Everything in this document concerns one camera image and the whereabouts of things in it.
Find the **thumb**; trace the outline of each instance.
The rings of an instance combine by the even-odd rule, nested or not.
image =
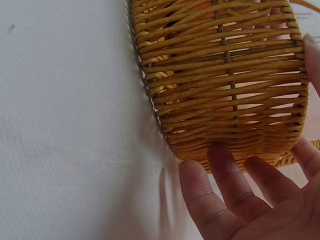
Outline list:
[[[320,46],[317,40],[309,33],[303,39],[306,73],[320,96]]]

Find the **white fabric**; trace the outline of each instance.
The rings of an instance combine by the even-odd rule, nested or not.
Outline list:
[[[1,240],[201,239],[128,12],[126,0],[0,0]]]

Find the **human hand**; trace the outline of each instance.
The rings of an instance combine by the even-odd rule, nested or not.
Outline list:
[[[307,74],[320,95],[320,47],[306,35]],[[292,149],[308,184],[299,188],[276,168],[252,157],[244,168],[272,207],[256,197],[231,151],[213,145],[207,156],[223,201],[213,192],[207,173],[196,161],[179,166],[182,195],[205,240],[297,240],[320,238],[320,151],[305,138]]]

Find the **dark spot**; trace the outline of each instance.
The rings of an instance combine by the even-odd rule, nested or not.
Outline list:
[[[14,25],[14,24],[8,26],[7,33],[10,34],[15,29],[15,27],[16,27],[16,25]]]

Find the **woven basket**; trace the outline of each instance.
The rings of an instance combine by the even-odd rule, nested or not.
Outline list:
[[[174,153],[210,171],[207,149],[226,144],[242,168],[273,166],[306,118],[303,37],[288,0],[132,0],[140,66]]]

